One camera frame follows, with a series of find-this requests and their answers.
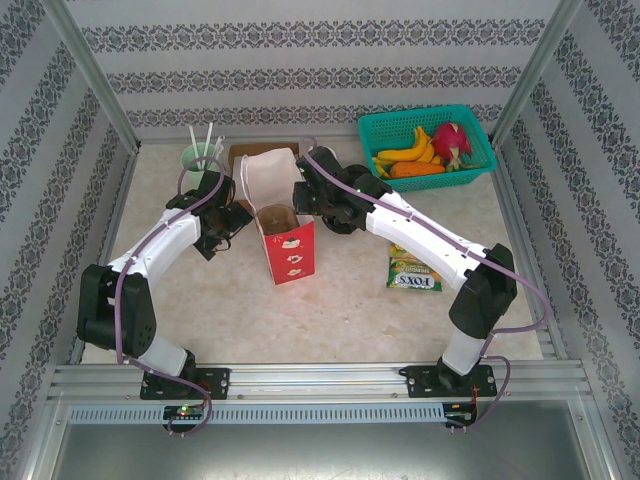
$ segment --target gray metal floor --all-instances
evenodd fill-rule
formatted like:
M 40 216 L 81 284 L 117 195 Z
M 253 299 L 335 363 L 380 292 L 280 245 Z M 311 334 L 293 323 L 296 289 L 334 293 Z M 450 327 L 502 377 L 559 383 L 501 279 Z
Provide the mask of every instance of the gray metal floor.
M 54 478 L 589 478 L 564 402 L 503 403 L 477 432 L 437 424 L 208 426 L 170 438 L 158 426 L 71 425 Z

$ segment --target red paper bag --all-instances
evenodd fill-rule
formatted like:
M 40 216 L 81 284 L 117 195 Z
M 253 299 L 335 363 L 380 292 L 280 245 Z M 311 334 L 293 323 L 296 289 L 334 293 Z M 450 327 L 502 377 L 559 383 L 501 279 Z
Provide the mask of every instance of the red paper bag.
M 256 218 L 276 285 L 315 273 L 313 217 L 295 215 L 293 185 L 302 181 L 289 148 L 245 156 L 240 164 L 244 195 Z

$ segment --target vented panel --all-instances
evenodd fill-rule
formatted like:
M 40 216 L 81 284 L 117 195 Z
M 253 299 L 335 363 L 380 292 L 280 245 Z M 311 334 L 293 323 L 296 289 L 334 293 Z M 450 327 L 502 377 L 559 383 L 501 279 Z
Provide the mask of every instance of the vented panel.
M 162 423 L 162 406 L 76 406 L 69 424 Z M 215 405 L 210 424 L 334 424 L 443 422 L 441 403 L 375 405 Z M 179 420 L 179 423 L 198 423 Z

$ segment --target white straw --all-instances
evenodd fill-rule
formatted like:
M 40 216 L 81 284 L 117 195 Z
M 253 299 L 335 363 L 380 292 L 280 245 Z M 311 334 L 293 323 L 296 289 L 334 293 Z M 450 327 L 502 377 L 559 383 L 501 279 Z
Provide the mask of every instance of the white straw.
M 194 153 L 194 159 L 198 158 L 200 156 L 200 154 L 198 153 L 198 144 L 196 143 L 196 136 L 193 134 L 193 127 L 191 125 L 189 125 L 189 133 L 191 134 L 191 144 L 193 145 L 193 153 Z
M 211 141 L 211 130 L 213 130 L 213 122 L 209 122 L 209 131 L 207 132 L 207 141 L 204 144 L 203 155 L 205 156 L 209 154 L 209 142 Z M 209 168 L 208 162 L 205 162 L 204 169 L 207 170 L 208 168 Z

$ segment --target wire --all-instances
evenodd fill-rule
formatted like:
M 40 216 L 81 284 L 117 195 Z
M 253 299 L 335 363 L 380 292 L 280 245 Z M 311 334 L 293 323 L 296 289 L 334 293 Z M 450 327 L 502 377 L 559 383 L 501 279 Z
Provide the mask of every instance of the wire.
M 303 143 L 304 140 L 310 140 L 313 144 L 313 148 L 316 148 L 318 146 L 318 142 L 316 141 L 316 139 L 314 137 L 302 137 L 300 143 Z M 521 333 L 521 332 L 530 332 L 532 330 L 536 330 L 538 328 L 543 327 L 544 325 L 546 325 L 549 321 L 549 316 L 551 315 L 551 304 L 549 303 L 549 300 L 547 299 L 546 295 L 544 293 L 542 293 L 542 291 L 536 287 L 533 283 L 531 283 L 529 280 L 527 280 L 524 277 L 521 277 L 520 275 L 518 275 L 515 272 L 512 272 L 511 270 L 509 270 L 508 268 L 503 267 L 502 265 L 498 265 L 495 262 L 492 262 L 491 260 L 488 260 L 487 258 L 481 257 L 480 255 L 477 255 L 475 252 L 472 252 L 470 250 L 468 250 L 466 247 L 464 247 L 463 245 L 461 245 L 460 243 L 458 243 L 457 241 L 455 241 L 453 238 L 450 238 L 448 235 L 445 235 L 444 233 L 442 233 L 440 230 L 438 230 L 437 228 L 435 228 L 434 226 L 432 226 L 431 224 L 429 224 L 429 222 L 425 221 L 424 219 L 420 218 L 420 217 L 415 217 L 412 213 L 409 213 L 405 210 L 402 210 L 401 208 L 396 207 L 395 205 L 389 205 L 388 203 L 385 203 L 383 201 L 378 200 L 375 197 L 372 197 L 370 195 L 367 195 L 366 193 L 362 193 L 357 191 L 356 189 L 346 185 L 345 183 L 341 182 L 340 180 L 338 180 L 337 178 L 335 178 L 334 176 L 332 176 L 329 172 L 327 172 L 325 169 L 323 169 L 320 164 L 318 162 L 316 162 L 311 155 L 309 155 L 308 149 L 305 147 L 301 147 L 300 151 L 302 152 L 302 154 L 304 155 L 305 159 L 309 162 L 309 164 L 320 174 L 322 175 L 325 179 L 327 179 L 329 182 L 333 183 L 335 186 L 341 188 L 342 190 L 344 190 L 347 193 L 350 193 L 352 195 L 355 195 L 358 198 L 362 198 L 363 200 L 366 200 L 367 202 L 373 203 L 374 205 L 378 205 L 382 208 L 386 208 L 387 210 L 396 213 L 404 218 L 409 219 L 409 221 L 414 221 L 416 222 L 418 225 L 426 228 L 429 232 L 433 233 L 436 237 L 440 238 L 441 240 L 443 240 L 444 242 L 448 243 L 449 245 L 451 245 L 453 248 L 455 248 L 456 250 L 464 253 L 465 255 L 467 255 L 469 258 L 480 262 L 490 268 L 493 268 L 494 270 L 502 273 L 503 275 L 506 275 L 509 278 L 512 278 L 513 280 L 515 280 L 516 282 L 521 283 L 522 285 L 524 285 L 526 288 L 528 288 L 529 290 L 531 290 L 542 302 L 542 305 L 544 307 L 544 313 L 542 314 L 542 317 L 532 323 L 531 325 L 526 325 L 524 327 L 511 327 L 511 328 L 498 328 L 495 330 L 492 330 L 489 333 L 489 336 L 487 337 L 487 339 L 485 340 L 484 345 L 482 346 L 482 349 L 480 350 L 480 357 L 483 357 L 485 359 L 496 359 L 496 360 L 503 360 L 505 362 L 505 364 L 507 365 L 507 375 L 505 376 L 505 381 L 504 384 L 502 385 L 502 388 L 500 389 L 500 391 L 498 392 L 498 394 L 496 395 L 496 398 L 493 400 L 493 402 L 491 402 L 491 405 L 487 408 L 486 413 L 484 415 L 482 415 L 482 417 L 480 419 L 478 419 L 475 423 L 475 425 L 481 424 L 483 423 L 486 418 L 487 415 L 490 414 L 496 407 L 496 405 L 498 404 L 498 401 L 500 400 L 500 398 L 502 397 L 502 394 L 504 393 L 504 391 L 507 388 L 507 384 L 509 383 L 509 378 L 511 376 L 511 364 L 509 363 L 509 360 L 501 355 L 494 355 L 491 357 L 485 357 L 485 353 L 487 351 L 487 349 L 489 348 L 489 345 L 491 344 L 491 341 L 494 339 L 494 337 L 498 334 L 501 333 Z
M 195 427 L 193 427 L 191 430 L 189 430 L 188 432 L 182 432 L 182 433 L 178 433 L 175 432 L 174 430 L 171 429 L 171 425 L 173 423 L 174 418 L 169 420 L 169 423 L 167 424 L 167 430 L 169 431 L 169 435 L 179 435 L 180 437 L 186 437 L 189 435 L 193 435 L 194 433 L 198 432 L 200 429 L 204 428 L 204 426 L 207 424 L 207 422 L 209 421 L 209 419 L 211 418 L 211 413 L 213 412 L 213 402 L 211 400 L 211 396 L 209 395 L 209 393 L 202 388 L 199 385 L 196 385 L 193 382 L 190 382 L 188 380 L 185 380 L 183 378 L 180 377 L 174 377 L 173 375 L 168 375 L 164 372 L 158 372 L 152 368 L 147 367 L 146 365 L 143 365 L 142 363 L 138 362 L 137 360 L 133 359 L 133 358 L 124 358 L 124 355 L 122 353 L 122 286 L 124 283 L 124 279 L 127 276 L 127 272 L 129 271 L 129 269 L 135 264 L 135 262 L 137 261 L 138 256 L 140 255 L 140 253 L 144 250 L 144 248 L 151 242 L 151 240 L 153 240 L 156 236 L 158 236 L 163 230 L 165 230 L 166 228 L 169 228 L 172 224 L 174 224 L 175 222 L 177 222 L 180 218 L 184 217 L 185 215 L 188 215 L 191 211 L 195 210 L 196 208 L 200 207 L 201 205 L 205 204 L 206 202 L 208 202 L 209 200 L 211 200 L 213 198 L 213 196 L 216 194 L 216 192 L 220 189 L 220 187 L 222 186 L 222 182 L 224 181 L 224 166 L 222 165 L 222 163 L 213 157 L 207 157 L 207 156 L 203 156 L 203 157 L 198 157 L 196 159 L 194 159 L 193 161 L 189 162 L 183 169 L 182 172 L 180 173 L 180 177 L 178 179 L 178 194 L 182 195 L 182 189 L 180 187 L 180 185 L 182 184 L 182 180 L 184 178 L 185 173 L 196 163 L 198 163 L 199 161 L 203 161 L 203 160 L 212 160 L 219 169 L 219 173 L 220 175 L 218 175 L 218 182 L 216 183 L 216 185 L 213 187 L 213 190 L 211 190 L 211 192 L 209 192 L 204 198 L 202 198 L 201 200 L 198 200 L 196 203 L 194 203 L 193 205 L 191 205 L 188 208 L 185 208 L 184 210 L 182 210 L 180 213 L 177 213 L 176 215 L 174 215 L 173 217 L 171 217 L 169 220 L 167 220 L 166 223 L 159 225 L 155 230 L 153 230 L 149 235 L 147 235 L 141 242 L 140 244 L 136 247 L 136 249 L 131 253 L 131 255 L 129 256 L 129 258 L 127 259 L 126 263 L 124 264 L 124 266 L 122 267 L 122 271 L 120 272 L 120 274 L 118 275 L 118 281 L 116 282 L 116 293 L 115 293 L 115 302 L 114 302 L 114 323 L 115 323 L 115 340 L 116 340 L 116 359 L 118 361 L 119 365 L 123 365 L 125 363 L 130 363 L 131 365 L 138 367 L 141 370 L 144 370 L 145 372 L 151 374 L 151 375 L 156 375 L 158 377 L 162 377 L 164 379 L 167 380 L 172 380 L 174 382 L 177 383 L 181 383 L 183 385 L 186 385 L 190 388 L 193 388 L 194 390 L 197 390 L 198 392 L 200 392 L 202 394 L 202 396 L 204 397 L 203 399 L 203 406 L 206 405 L 207 406 L 207 412 L 206 414 L 203 416 L 203 419 L 200 423 L 198 423 Z

